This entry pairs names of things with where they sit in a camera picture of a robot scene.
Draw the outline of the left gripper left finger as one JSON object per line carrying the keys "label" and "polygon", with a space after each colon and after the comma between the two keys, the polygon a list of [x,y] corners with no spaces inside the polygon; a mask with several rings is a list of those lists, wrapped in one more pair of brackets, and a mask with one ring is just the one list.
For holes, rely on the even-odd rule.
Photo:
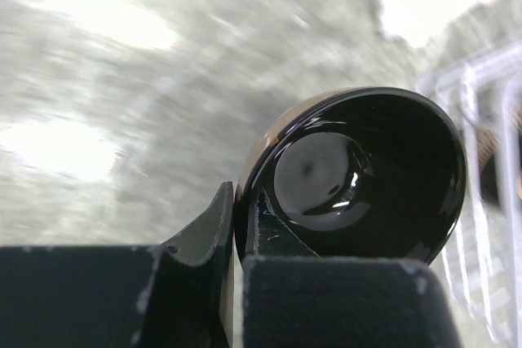
{"label": "left gripper left finger", "polygon": [[2,247],[2,346],[231,346],[233,193],[161,244]]}

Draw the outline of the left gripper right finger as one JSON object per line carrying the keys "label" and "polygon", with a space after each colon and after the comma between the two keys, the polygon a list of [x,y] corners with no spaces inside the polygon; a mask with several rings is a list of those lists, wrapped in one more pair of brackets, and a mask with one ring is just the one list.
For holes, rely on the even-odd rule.
{"label": "left gripper right finger", "polygon": [[459,347],[444,289],[408,259],[305,256],[259,192],[242,261],[245,347]]}

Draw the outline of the brown bowl black interior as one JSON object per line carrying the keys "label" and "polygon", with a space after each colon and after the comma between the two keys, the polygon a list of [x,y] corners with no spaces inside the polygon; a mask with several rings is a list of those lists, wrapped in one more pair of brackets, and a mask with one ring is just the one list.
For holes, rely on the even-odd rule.
{"label": "brown bowl black interior", "polygon": [[328,91],[283,113],[250,150],[234,200],[237,253],[430,263],[466,186],[460,134],[436,103],[393,87]]}

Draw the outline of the black patterned bowl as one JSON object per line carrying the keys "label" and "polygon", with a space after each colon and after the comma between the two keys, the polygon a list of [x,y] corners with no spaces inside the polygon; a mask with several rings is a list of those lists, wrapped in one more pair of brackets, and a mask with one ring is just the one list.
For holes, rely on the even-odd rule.
{"label": "black patterned bowl", "polygon": [[485,204],[500,209],[502,201],[498,165],[498,154],[501,152],[500,139],[492,130],[478,130],[476,141],[481,198]]}

